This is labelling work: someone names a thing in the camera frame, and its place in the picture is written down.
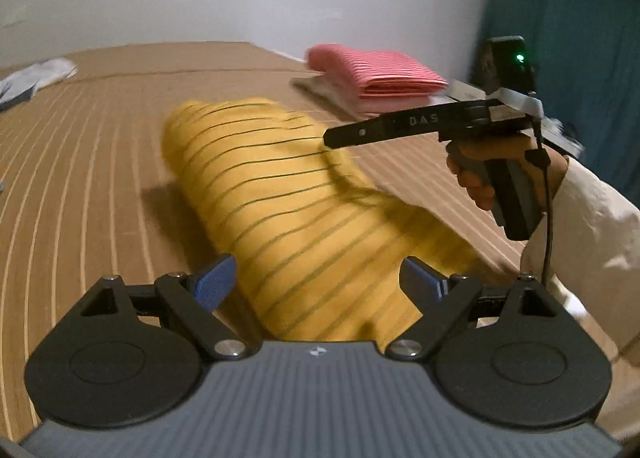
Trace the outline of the cream sleeved right forearm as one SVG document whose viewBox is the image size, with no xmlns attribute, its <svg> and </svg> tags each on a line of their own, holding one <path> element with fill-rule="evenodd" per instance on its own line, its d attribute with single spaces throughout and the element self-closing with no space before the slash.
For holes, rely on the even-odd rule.
<svg viewBox="0 0 640 458">
<path fill-rule="evenodd" d="M 625 354 L 639 353 L 639 209 L 570 159 L 552 201 L 550 274 Z"/>
</svg>

